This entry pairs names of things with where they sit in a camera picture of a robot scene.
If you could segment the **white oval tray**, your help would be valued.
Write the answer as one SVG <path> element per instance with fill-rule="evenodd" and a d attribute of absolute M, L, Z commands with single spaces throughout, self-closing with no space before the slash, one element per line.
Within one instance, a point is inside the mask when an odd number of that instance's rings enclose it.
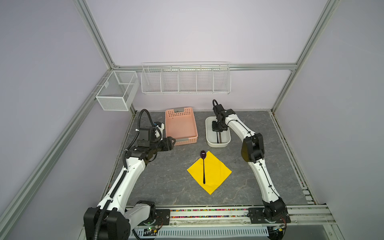
<path fill-rule="evenodd" d="M 231 132 L 230 130 L 215 132 L 213 130 L 213 122 L 216 122 L 216 117 L 208 117 L 205 120 L 206 127 L 206 140 L 210 147 L 212 148 L 225 148 L 231 142 Z"/>

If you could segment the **purple black spoon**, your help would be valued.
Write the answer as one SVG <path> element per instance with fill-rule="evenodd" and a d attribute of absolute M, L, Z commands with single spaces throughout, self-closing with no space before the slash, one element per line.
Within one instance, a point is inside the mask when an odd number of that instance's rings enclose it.
<path fill-rule="evenodd" d="M 203 160 L 203 184 L 206 184 L 206 174 L 205 174 L 205 158 L 207 157 L 207 152 L 206 151 L 201 151 L 200 152 L 200 157 Z"/>

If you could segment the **yellow paper napkin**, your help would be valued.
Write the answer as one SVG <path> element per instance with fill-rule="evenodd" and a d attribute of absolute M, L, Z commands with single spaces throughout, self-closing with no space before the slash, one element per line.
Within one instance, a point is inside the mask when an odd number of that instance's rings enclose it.
<path fill-rule="evenodd" d="M 219 188 L 232 171 L 210 151 L 205 158 L 206 184 L 203 184 L 203 160 L 199 158 L 188 169 L 192 178 L 209 194 Z"/>

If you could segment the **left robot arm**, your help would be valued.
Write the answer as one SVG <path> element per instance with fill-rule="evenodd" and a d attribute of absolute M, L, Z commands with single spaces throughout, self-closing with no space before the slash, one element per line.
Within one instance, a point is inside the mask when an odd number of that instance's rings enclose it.
<path fill-rule="evenodd" d="M 136 182 L 148 163 L 159 152 L 171 151 L 176 140 L 165 137 L 165 124 L 150 119 L 150 126 L 143 128 L 143 114 L 150 115 L 143 109 L 138 116 L 134 140 L 123 153 L 123 167 L 112 188 L 94 208 L 84 214 L 84 227 L 88 240 L 127 240 L 135 234 L 140 224 L 153 224 L 157 221 L 156 205 L 151 201 L 138 201 L 127 210 L 127 203 Z"/>

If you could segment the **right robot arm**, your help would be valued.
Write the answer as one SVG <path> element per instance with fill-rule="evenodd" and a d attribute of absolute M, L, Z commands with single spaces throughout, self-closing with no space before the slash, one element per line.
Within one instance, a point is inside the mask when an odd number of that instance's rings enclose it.
<path fill-rule="evenodd" d="M 213 111 L 219 124 L 219 130 L 232 129 L 243 141 L 241 156 L 249 164 L 261 190 L 264 218 L 269 223 L 278 220 L 290 221 L 287 206 L 278 194 L 267 170 L 263 135 L 248 128 L 232 109 L 225 109 L 217 100 L 213 100 Z"/>

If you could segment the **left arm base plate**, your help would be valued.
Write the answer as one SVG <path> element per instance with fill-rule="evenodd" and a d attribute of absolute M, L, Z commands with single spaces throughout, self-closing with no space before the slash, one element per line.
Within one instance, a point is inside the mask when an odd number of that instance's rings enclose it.
<path fill-rule="evenodd" d="M 142 222 L 144 226 L 168 226 L 171 220 L 171 210 L 170 209 L 156 209 L 156 213 L 149 220 Z"/>

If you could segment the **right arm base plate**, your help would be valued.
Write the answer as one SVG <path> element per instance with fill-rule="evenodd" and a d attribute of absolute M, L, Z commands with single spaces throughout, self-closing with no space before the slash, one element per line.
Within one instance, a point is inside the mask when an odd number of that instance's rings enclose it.
<path fill-rule="evenodd" d="M 247 217 L 252 224 L 288 224 L 291 223 L 287 211 L 273 213 L 266 208 L 249 208 Z"/>

